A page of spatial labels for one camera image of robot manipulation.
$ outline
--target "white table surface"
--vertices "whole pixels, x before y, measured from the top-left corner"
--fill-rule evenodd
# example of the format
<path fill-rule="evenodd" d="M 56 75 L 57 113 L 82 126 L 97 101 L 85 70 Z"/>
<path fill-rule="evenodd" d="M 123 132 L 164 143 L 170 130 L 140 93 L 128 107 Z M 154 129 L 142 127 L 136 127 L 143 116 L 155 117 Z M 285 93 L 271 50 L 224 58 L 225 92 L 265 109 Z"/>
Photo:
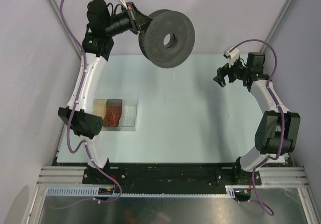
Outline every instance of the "white table surface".
<path fill-rule="evenodd" d="M 220 163 L 246 154 L 262 112 L 241 81 L 228 84 L 226 77 L 224 88 L 213 81 L 226 62 L 222 55 L 191 55 L 161 69 L 142 55 L 111 56 L 95 98 L 135 98 L 138 111 L 136 131 L 100 133 L 110 162 Z M 73 148 L 79 140 L 71 131 Z M 57 162 L 87 161 L 84 147 L 69 153 L 64 130 Z"/>

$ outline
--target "tape roll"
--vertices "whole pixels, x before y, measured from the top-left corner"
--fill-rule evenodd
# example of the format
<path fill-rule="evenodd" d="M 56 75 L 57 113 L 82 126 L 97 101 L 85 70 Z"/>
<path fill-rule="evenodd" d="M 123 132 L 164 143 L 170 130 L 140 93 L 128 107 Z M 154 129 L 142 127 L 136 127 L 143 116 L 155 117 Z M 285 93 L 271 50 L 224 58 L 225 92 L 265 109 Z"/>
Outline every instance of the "tape roll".
<path fill-rule="evenodd" d="M 153 18 L 146 32 L 138 41 L 144 56 L 161 68 L 173 68 L 182 64 L 192 52 L 195 30 L 190 19 L 183 13 L 159 10 L 150 15 Z M 164 38 L 170 40 L 164 44 Z"/>
<path fill-rule="evenodd" d="M 167 10 L 167 9 L 161 9 L 161 10 L 157 10 L 153 13 L 151 13 L 149 15 L 150 18 L 154 19 L 155 17 L 157 17 L 160 13 L 163 13 L 163 12 L 168 12 L 170 10 Z M 147 57 L 146 55 L 146 52 L 145 52 L 145 32 L 142 32 L 139 34 L 138 36 L 138 43 L 139 43 L 139 47 L 140 47 L 140 50 L 141 52 L 143 53 L 143 55 L 149 60 L 149 58 Z"/>

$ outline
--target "purple cable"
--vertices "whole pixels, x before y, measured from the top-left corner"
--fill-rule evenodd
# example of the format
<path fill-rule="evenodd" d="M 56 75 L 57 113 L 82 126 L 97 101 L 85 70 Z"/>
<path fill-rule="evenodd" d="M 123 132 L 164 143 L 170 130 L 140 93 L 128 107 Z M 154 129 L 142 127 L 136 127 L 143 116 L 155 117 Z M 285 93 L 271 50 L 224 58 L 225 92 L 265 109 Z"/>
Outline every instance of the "purple cable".
<path fill-rule="evenodd" d="M 276 56 L 276 52 L 274 50 L 274 48 L 268 44 L 267 42 L 263 41 L 263 40 L 260 40 L 260 39 L 249 39 L 249 40 L 245 40 L 243 42 L 240 42 L 239 44 L 237 44 L 235 47 L 233 47 L 231 51 L 233 51 L 235 48 L 237 48 L 238 46 L 244 44 L 244 43 L 247 43 L 247 42 L 261 42 L 263 44 L 265 44 L 266 46 L 268 46 L 272 53 L 273 53 L 273 56 L 274 56 L 274 69 L 271 73 L 271 76 L 269 77 L 268 81 L 266 82 L 266 88 L 267 88 L 267 91 L 269 92 L 269 94 L 271 95 L 273 101 L 275 102 L 276 106 L 277 106 L 277 109 L 279 110 L 279 112 L 281 113 L 281 136 L 280 136 L 280 144 L 279 144 L 279 148 L 277 150 L 277 154 L 275 157 L 271 157 L 271 156 L 268 156 L 268 159 L 271 159 L 271 160 L 277 160 L 280 155 L 281 155 L 281 151 L 282 151 L 282 146 L 283 146 L 283 138 L 284 138 L 284 132 L 285 132 L 285 118 L 284 118 L 284 112 L 283 112 L 283 109 L 282 107 L 280 106 L 280 103 L 279 101 L 277 100 L 275 94 L 273 93 L 273 91 L 270 89 L 269 85 L 270 85 L 270 82 L 272 80 L 272 77 L 274 76 L 275 72 L 276 72 L 276 68 L 277 68 L 277 56 Z"/>
<path fill-rule="evenodd" d="M 75 113 L 75 110 L 76 110 L 76 106 L 77 106 L 76 101 L 78 101 L 78 99 L 79 99 L 80 91 L 81 91 L 82 85 L 83 85 L 83 83 L 85 81 L 85 76 L 86 76 L 85 70 L 87 69 L 87 58 L 86 58 L 86 53 L 85 53 L 84 48 L 82 47 L 80 42 L 77 40 L 77 38 L 74 36 L 74 34 L 71 32 L 71 30 L 70 30 L 70 28 L 69 28 L 69 26 L 68 26 L 68 24 L 66 22 L 66 19 L 65 19 L 64 14 L 63 14 L 64 2 L 65 2 L 65 0 L 61 0 L 61 2 L 60 2 L 60 9 L 59 10 L 60 10 L 61 20 L 64 23 L 65 28 L 66 28 L 67 32 L 69 33 L 69 35 L 76 42 L 76 44 L 79 46 L 79 48 L 81 50 L 81 53 L 82 53 L 82 56 L 84 58 L 84 72 L 83 72 L 83 74 L 81 76 L 81 80 L 80 80 L 79 87 L 78 87 L 78 90 L 77 90 L 77 93 L 76 93 L 76 97 L 75 97 L 75 102 L 74 102 L 74 105 L 72 107 L 72 110 L 71 110 L 71 113 L 70 113 L 70 116 L 69 116 L 69 119 L 68 119 L 68 123 L 67 123 L 67 147 L 68 147 L 68 150 L 70 151 L 70 153 L 75 154 L 79 150 L 82 142 L 80 142 L 78 144 L 78 146 L 76 147 L 75 150 L 72 149 L 71 143 L 70 143 L 70 128 L 71 128 L 71 121 L 72 121 L 72 118 L 74 116 L 74 113 Z"/>
<path fill-rule="evenodd" d="M 268 44 L 267 42 L 265 41 L 262 41 L 262 40 L 259 40 L 259 39 L 249 39 L 249 40 L 246 40 L 246 41 L 243 41 L 243 42 L 240 42 L 239 44 L 237 44 L 235 47 L 233 47 L 231 51 L 233 51 L 235 48 L 237 48 L 238 46 L 246 43 L 246 42 L 261 42 L 263 44 L 265 44 L 266 46 L 268 46 L 273 55 L 274 55 L 274 69 L 271 73 L 271 76 L 269 77 L 268 81 L 266 82 L 266 89 L 267 91 L 269 92 L 269 94 L 271 95 L 273 101 L 275 102 L 276 106 L 277 106 L 277 109 L 279 110 L 280 114 L 281 114 L 281 136 L 280 136 L 280 144 L 279 144 L 279 148 L 277 150 L 277 154 L 275 157 L 271 157 L 271 156 L 268 156 L 267 158 L 265 158 L 261 163 L 259 163 L 258 165 L 256 165 L 254 168 L 253 168 L 253 171 L 252 171 L 252 182 L 253 182 L 253 189 L 254 189 L 254 192 L 256 194 L 256 197 L 257 197 L 257 200 L 251 200 L 250 202 L 254 202 L 254 203 L 258 203 L 262 206 L 263 210 L 270 216 L 273 216 L 274 215 L 274 212 L 273 210 L 267 205 L 265 204 L 264 202 L 261 201 L 258 193 L 257 193 L 257 188 L 255 186 L 255 178 L 254 178 L 254 174 L 255 174 L 255 170 L 260 168 L 261 166 L 263 166 L 267 161 L 268 159 L 271 159 L 271 160 L 277 160 L 280 155 L 281 155 L 281 151 L 282 151 L 282 146 L 283 146 L 283 138 L 284 138 L 284 132 L 285 132 L 285 118 L 284 118 L 284 112 L 283 112 L 283 109 L 282 107 L 280 106 L 280 102 L 278 101 L 278 99 L 276 98 L 275 94 L 273 93 L 273 91 L 270 89 L 269 85 L 270 85 L 270 82 L 272 80 L 272 77 L 274 76 L 275 74 L 275 71 L 276 71 L 276 68 L 277 68 L 277 56 L 276 56 L 276 52 L 274 50 L 274 48 Z"/>
<path fill-rule="evenodd" d="M 77 204 L 79 204 L 79 203 L 81 203 L 81 202 L 83 202 L 83 201 L 88 201 L 88 200 L 92 200 L 92 199 L 93 199 L 92 197 L 84 198 L 84 199 L 81 199 L 81 200 L 79 200 L 79 201 L 76 201 L 76 202 L 74 202 L 74 203 L 72 203 L 72 204 L 70 204 L 70 205 L 63 206 L 63 207 L 55 207 L 55 206 L 52 206 L 49 202 L 47 202 L 47 206 L 48 206 L 49 208 L 51 208 L 51 209 L 54 209 L 54 210 L 64 210 L 64 209 L 68 209 L 68 208 L 70 208 L 70 207 L 73 207 L 73 206 L 75 206 L 75 205 L 77 205 Z"/>
<path fill-rule="evenodd" d="M 235 197 L 234 198 L 238 203 L 256 203 L 256 204 L 261 204 L 258 200 L 245 200 L 245 201 L 239 201 L 238 199 L 237 199 L 237 197 Z M 271 214 L 272 215 L 274 215 L 274 212 L 273 212 L 273 210 L 267 205 L 267 204 L 265 204 L 264 202 L 262 203 L 266 208 L 268 208 L 269 210 L 270 210 L 270 212 L 271 212 Z"/>
<path fill-rule="evenodd" d="M 106 173 L 104 173 L 104 172 L 99 168 L 99 166 L 95 163 L 95 161 L 93 160 L 93 158 L 92 158 L 91 155 L 90 155 L 90 152 L 89 152 L 89 149 L 88 149 L 88 147 L 87 147 L 87 145 L 86 145 L 86 141 L 85 141 L 85 140 L 82 140 L 82 141 L 78 144 L 78 146 L 76 147 L 75 150 L 72 149 L 71 143 L 70 143 L 71 121 L 72 121 L 72 118 L 73 118 L 73 116 L 74 116 L 74 113 L 75 113 L 75 110 L 76 110 L 76 106 L 77 106 L 77 101 L 78 101 L 79 95 L 80 95 L 80 91 L 81 91 L 81 89 L 82 89 L 82 85 L 83 85 L 84 80 L 85 80 L 85 76 L 86 76 L 85 70 L 87 69 L 87 58 L 86 58 L 86 53 L 85 53 L 84 48 L 82 47 L 82 45 L 80 44 L 80 42 L 77 40 L 77 38 L 74 36 L 74 34 L 71 32 L 71 30 L 70 30 L 70 28 L 69 28 L 69 26 L 68 26 L 68 24 L 67 24 L 67 22 L 66 22 L 66 19 L 65 19 L 64 14 L 63 14 L 63 5 L 64 5 L 64 2 L 65 2 L 65 0 L 61 0 L 61 2 L 60 2 L 60 16 L 61 16 L 61 20 L 62 20 L 62 22 L 63 22 L 63 24 L 64 24 L 67 32 L 69 33 L 69 35 L 70 35 L 70 36 L 72 37 L 72 39 L 76 42 L 76 44 L 79 46 L 79 48 L 80 48 L 80 50 L 81 50 L 81 53 L 82 53 L 82 56 L 83 56 L 83 59 L 84 59 L 84 71 L 83 71 L 83 74 L 82 74 L 82 76 L 81 76 L 81 80 L 80 80 L 80 83 L 79 83 L 79 87 L 78 87 L 78 90 L 77 90 L 77 93 L 76 93 L 76 96 L 75 96 L 75 102 L 74 102 L 74 105 L 73 105 L 73 107 L 72 107 L 72 110 L 71 110 L 71 113 L 70 113 L 70 116 L 69 116 L 69 119 L 68 119 L 68 123 L 67 123 L 67 147 L 68 147 L 68 150 L 69 150 L 72 154 L 74 154 L 74 153 L 76 153 L 76 152 L 79 150 L 80 146 L 81 146 L 83 143 L 85 143 L 86 152 L 87 152 L 87 154 L 88 154 L 89 159 L 90 159 L 91 162 L 93 163 L 93 165 L 97 168 L 97 170 L 98 170 L 100 173 L 102 173 L 102 174 L 103 174 L 104 176 L 106 176 L 108 179 L 112 180 L 112 181 L 118 186 L 118 188 L 119 188 L 119 190 L 120 190 L 120 193 L 119 193 L 119 195 L 118 195 L 117 198 L 115 198 L 115 199 L 113 199 L 113 200 L 110 200 L 110 201 L 108 201 L 108 200 L 107 200 L 107 201 L 99 200 L 99 201 L 101 201 L 101 202 L 109 203 L 109 202 L 116 201 L 116 200 L 118 200 L 118 199 L 120 198 L 120 196 L 122 195 L 121 186 L 119 185 L 119 183 L 118 183 L 116 180 L 114 180 L 114 179 L 111 178 L 109 175 L 107 175 Z M 81 203 L 81 202 L 83 202 L 83 201 L 90 200 L 90 199 L 92 199 L 92 198 L 85 198 L 85 199 L 79 200 L 79 201 L 77 201 L 77 202 L 75 202 L 75 203 L 73 203 L 73 204 L 70 204 L 70 205 L 64 206 L 64 207 L 53 207 L 53 206 L 50 206 L 50 205 L 49 205 L 49 206 L 50 206 L 51 208 L 53 208 L 53 209 L 66 209 L 66 208 L 72 207 L 72 206 L 74 206 L 74 205 L 76 205 L 76 204 L 78 204 L 78 203 Z"/>
<path fill-rule="evenodd" d="M 273 55 L 274 55 L 274 69 L 273 69 L 273 71 L 272 71 L 272 73 L 271 73 L 270 78 L 268 79 L 268 81 L 267 81 L 267 83 L 266 83 L 266 87 L 268 87 L 270 81 L 272 80 L 272 77 L 273 77 L 274 74 L 275 74 L 276 68 L 277 68 L 277 56 L 276 56 L 276 52 L 275 52 L 274 48 L 273 48 L 270 44 L 268 44 L 266 41 L 263 41 L 263 40 L 260 40 L 260 39 L 249 39 L 249 40 L 245 40 L 245 41 L 243 41 L 243 42 L 240 42 L 240 43 L 237 44 L 235 47 L 233 47 L 233 48 L 230 50 L 230 52 L 233 51 L 233 50 L 234 50 L 235 48 L 237 48 L 238 46 L 241 46 L 242 44 L 247 43 L 247 42 L 261 42 L 261 43 L 265 44 L 266 46 L 268 46 L 268 48 L 271 49 L 271 51 L 272 51 L 272 53 L 273 53 Z"/>
<path fill-rule="evenodd" d="M 103 172 L 103 171 L 99 168 L 99 166 L 95 163 L 95 161 L 94 161 L 93 158 L 91 157 L 91 154 L 90 154 L 90 152 L 89 152 L 89 149 L 88 149 L 88 145 L 87 145 L 87 144 L 85 144 L 85 148 L 86 148 L 86 152 L 87 152 L 87 155 L 88 155 L 89 159 L 91 160 L 92 164 L 96 167 L 96 169 L 97 169 L 101 174 L 103 174 L 104 176 L 106 176 L 108 179 L 110 179 L 111 181 L 113 181 L 113 182 L 118 186 L 118 188 L 119 188 L 119 195 L 118 195 L 115 199 L 113 199 L 113 200 L 104 200 L 104 201 L 101 200 L 101 202 L 111 203 L 111 202 L 114 202 L 114 201 L 118 200 L 118 199 L 121 197 L 121 195 L 122 195 L 122 189 L 121 189 L 120 184 L 119 184 L 115 179 L 113 179 L 112 177 L 110 177 L 109 175 L 107 175 L 105 172 Z"/>

